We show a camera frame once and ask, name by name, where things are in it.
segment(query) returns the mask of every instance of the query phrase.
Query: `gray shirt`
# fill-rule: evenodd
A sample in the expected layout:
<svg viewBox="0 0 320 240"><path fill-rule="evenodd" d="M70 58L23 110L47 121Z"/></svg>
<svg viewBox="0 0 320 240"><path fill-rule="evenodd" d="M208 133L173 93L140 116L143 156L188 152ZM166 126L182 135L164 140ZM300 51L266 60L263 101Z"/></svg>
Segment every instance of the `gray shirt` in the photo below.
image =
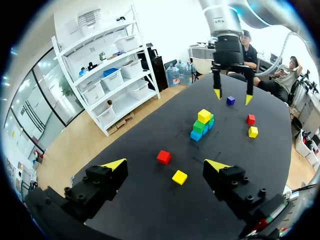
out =
<svg viewBox="0 0 320 240"><path fill-rule="evenodd" d="M282 64L278 67L277 72L279 72L280 69L287 71L288 74L285 76L280 76L280 77L276 78L274 81L276 83L280 84L288 93L290 93L292 85L295 83L295 81L299 77L298 73L297 73L298 68L296 67L292 70Z"/></svg>

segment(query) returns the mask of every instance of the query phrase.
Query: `green cube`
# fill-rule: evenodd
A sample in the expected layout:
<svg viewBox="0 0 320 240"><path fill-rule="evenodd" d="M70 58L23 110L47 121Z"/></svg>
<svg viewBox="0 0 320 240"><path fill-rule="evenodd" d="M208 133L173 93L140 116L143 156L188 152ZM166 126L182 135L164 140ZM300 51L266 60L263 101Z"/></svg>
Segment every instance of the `green cube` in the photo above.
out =
<svg viewBox="0 0 320 240"><path fill-rule="evenodd" d="M215 119L215 116L213 114L210 115L210 120L206 123L208 126L212 124L212 121Z"/></svg>
<svg viewBox="0 0 320 240"><path fill-rule="evenodd" d="M195 121L195 123L193 124L193 131L202 134L205 130L205 124L203 124L202 122L199 122L198 120Z"/></svg>

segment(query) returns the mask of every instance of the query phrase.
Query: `glass wall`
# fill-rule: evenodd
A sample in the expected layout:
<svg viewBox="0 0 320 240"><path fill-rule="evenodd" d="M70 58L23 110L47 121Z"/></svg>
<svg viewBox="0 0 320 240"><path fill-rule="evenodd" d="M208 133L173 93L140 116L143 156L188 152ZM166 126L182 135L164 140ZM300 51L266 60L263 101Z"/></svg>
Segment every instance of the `glass wall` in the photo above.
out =
<svg viewBox="0 0 320 240"><path fill-rule="evenodd" d="M4 130L21 153L34 160L84 108L71 90L54 49L23 79L14 95Z"/></svg>
<svg viewBox="0 0 320 240"><path fill-rule="evenodd" d="M34 66L33 72L49 104L67 125L83 110L83 107L69 86L55 57L55 51L52 49Z"/></svg>

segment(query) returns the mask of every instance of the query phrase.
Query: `black shirt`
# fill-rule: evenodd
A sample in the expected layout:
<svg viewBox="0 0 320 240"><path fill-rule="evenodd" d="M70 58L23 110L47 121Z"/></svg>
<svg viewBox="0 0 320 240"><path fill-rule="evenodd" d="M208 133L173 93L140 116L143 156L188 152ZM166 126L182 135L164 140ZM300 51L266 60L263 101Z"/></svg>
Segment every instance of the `black shirt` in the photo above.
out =
<svg viewBox="0 0 320 240"><path fill-rule="evenodd" d="M245 62L257 64L257 50L253 46L251 46L251 44L249 45L248 51L245 51L245 46L242 45L242 51L243 60Z"/></svg>

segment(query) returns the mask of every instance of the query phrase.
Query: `red cube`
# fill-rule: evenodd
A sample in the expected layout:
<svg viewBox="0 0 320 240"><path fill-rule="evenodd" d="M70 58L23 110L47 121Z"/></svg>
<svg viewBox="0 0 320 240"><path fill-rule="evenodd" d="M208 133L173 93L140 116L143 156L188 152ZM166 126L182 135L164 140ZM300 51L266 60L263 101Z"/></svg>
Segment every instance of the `red cube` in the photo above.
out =
<svg viewBox="0 0 320 240"><path fill-rule="evenodd" d="M255 122L256 122L256 117L255 117L255 115L248 114L248 117L246 118L246 122L247 122L249 125L255 124Z"/></svg>
<svg viewBox="0 0 320 240"><path fill-rule="evenodd" d="M156 158L160 163L168 164L171 159L171 154L167 151L161 150Z"/></svg>

